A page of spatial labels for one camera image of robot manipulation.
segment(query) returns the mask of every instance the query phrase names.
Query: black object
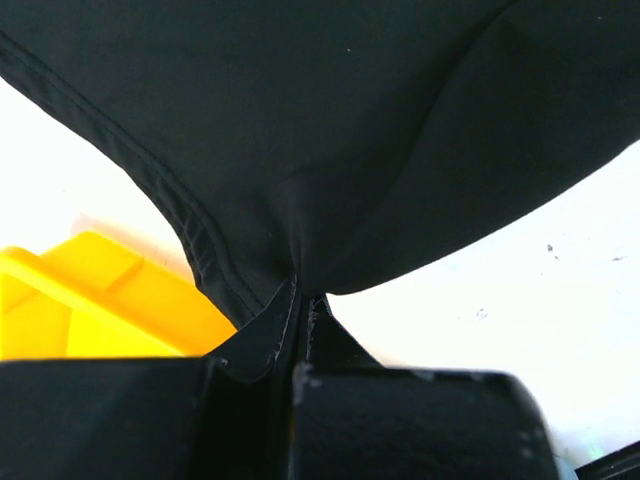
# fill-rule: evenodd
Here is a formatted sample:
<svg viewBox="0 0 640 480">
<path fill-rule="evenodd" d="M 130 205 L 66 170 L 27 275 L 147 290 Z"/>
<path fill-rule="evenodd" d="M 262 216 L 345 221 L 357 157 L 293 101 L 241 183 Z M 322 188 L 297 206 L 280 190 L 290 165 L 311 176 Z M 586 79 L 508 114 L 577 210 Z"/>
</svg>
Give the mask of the black object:
<svg viewBox="0 0 640 480">
<path fill-rule="evenodd" d="M 370 287 L 640 136 L 638 0 L 2 0 L 0 76 L 122 166 L 244 325 Z"/>
<path fill-rule="evenodd" d="M 204 358 L 0 366 L 0 478 L 555 479 L 519 382 L 382 368 L 285 283 Z"/>
<path fill-rule="evenodd" d="M 576 473 L 580 480 L 640 479 L 640 442 L 599 458 Z"/>
</svg>

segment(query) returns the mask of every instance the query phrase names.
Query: black plastic part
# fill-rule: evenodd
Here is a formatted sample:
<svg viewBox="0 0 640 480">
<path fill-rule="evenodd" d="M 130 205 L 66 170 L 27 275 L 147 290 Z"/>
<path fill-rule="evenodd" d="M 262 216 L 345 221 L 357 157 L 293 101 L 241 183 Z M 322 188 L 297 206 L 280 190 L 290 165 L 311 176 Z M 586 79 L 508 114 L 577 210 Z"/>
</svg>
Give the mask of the black plastic part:
<svg viewBox="0 0 640 480">
<path fill-rule="evenodd" d="M 499 374 L 382 368 L 294 280 L 199 359 L 0 366 L 0 478 L 556 479 Z"/>
<path fill-rule="evenodd" d="M 201 359 L 0 364 L 0 478 L 184 478 L 207 369 Z"/>
<path fill-rule="evenodd" d="M 580 480 L 640 479 L 640 442 L 579 468 Z"/>
</svg>

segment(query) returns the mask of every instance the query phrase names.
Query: dust speck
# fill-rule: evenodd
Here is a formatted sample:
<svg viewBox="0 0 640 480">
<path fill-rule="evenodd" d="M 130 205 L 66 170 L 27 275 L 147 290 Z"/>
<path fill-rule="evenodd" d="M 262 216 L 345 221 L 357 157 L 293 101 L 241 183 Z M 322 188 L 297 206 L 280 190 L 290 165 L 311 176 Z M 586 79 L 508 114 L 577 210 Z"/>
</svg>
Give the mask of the dust speck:
<svg viewBox="0 0 640 480">
<path fill-rule="evenodd" d="M 414 370 L 413 374 L 427 382 L 433 382 L 436 379 L 436 372 L 433 370 Z"/>
<path fill-rule="evenodd" d="M 311 365 L 303 365 L 297 367 L 294 372 L 293 382 L 293 404 L 302 405 L 304 401 L 304 386 L 309 381 L 309 372 L 311 371 Z"/>
<path fill-rule="evenodd" d="M 480 372 L 471 372 L 469 376 L 471 377 L 471 380 L 473 380 L 474 382 L 478 382 L 478 383 L 484 382 L 484 374 Z"/>
<path fill-rule="evenodd" d="M 553 258 L 555 258 L 556 260 L 560 260 L 560 259 L 558 258 L 558 256 L 557 256 L 557 255 L 554 255 L 554 253 L 553 253 L 553 252 L 554 252 L 554 250 L 553 250 L 553 245 L 551 245 L 551 244 L 548 244 L 548 245 L 547 245 L 547 252 L 549 252 L 551 255 L 553 255 Z"/>
<path fill-rule="evenodd" d="M 523 448 L 520 450 L 520 455 L 522 455 L 522 458 L 526 460 L 531 460 L 533 458 L 533 450 L 530 448 Z"/>
</svg>

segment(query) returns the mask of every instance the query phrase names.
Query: yellow bin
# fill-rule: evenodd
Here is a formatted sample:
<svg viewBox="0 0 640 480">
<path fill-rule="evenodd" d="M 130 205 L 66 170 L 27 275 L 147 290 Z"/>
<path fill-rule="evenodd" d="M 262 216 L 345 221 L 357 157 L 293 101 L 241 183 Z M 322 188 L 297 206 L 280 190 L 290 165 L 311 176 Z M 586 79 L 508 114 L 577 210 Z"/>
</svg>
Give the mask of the yellow bin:
<svg viewBox="0 0 640 480">
<path fill-rule="evenodd" d="M 96 233 L 0 252 L 0 359 L 195 356 L 235 332 L 193 285 Z"/>
</svg>

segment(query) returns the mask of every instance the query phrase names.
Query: black cloth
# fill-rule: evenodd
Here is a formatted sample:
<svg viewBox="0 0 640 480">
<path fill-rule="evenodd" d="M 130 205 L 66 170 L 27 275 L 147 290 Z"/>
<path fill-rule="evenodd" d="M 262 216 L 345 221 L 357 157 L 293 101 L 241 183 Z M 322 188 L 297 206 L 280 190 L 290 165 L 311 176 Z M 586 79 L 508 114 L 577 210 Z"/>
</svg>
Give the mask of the black cloth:
<svg viewBox="0 0 640 480">
<path fill-rule="evenodd" d="M 640 0 L 1 0 L 0 75 L 128 172 L 242 325 L 291 273 L 390 280 L 638 139 Z"/>
</svg>

